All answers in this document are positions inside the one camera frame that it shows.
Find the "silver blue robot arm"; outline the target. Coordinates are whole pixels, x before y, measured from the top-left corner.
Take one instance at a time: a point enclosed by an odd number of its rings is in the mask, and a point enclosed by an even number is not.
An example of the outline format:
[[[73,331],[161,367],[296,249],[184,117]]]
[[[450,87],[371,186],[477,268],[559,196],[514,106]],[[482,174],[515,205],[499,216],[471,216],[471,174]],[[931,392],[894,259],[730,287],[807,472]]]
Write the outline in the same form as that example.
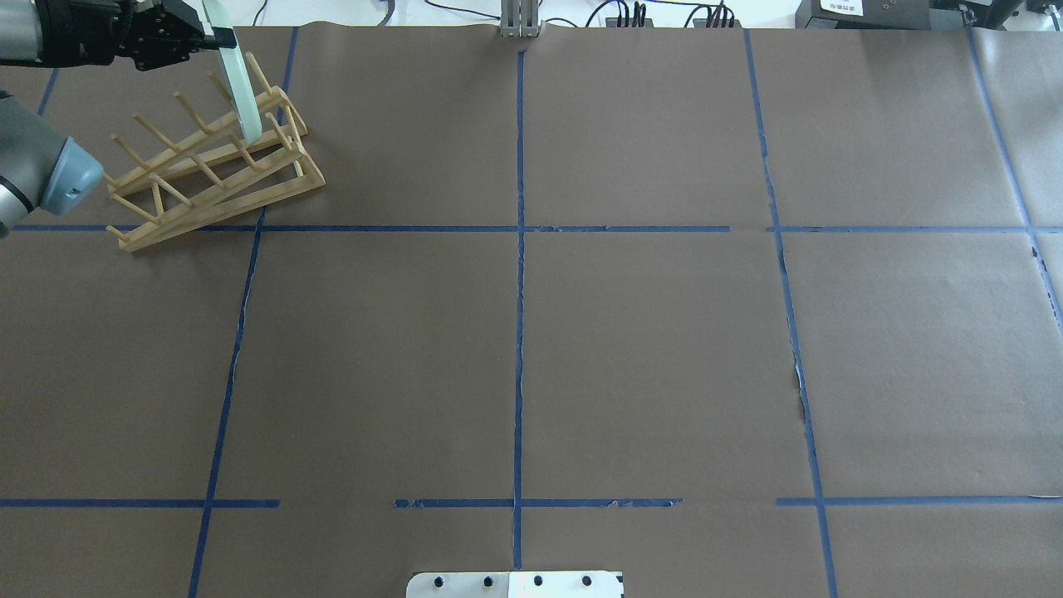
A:
[[[246,140],[261,139],[240,46],[220,1],[4,1],[2,65],[60,71],[129,58],[156,71],[216,51]],[[1,230],[4,238],[37,212],[69,213],[104,178],[102,163],[46,118],[49,95],[1,102]]]

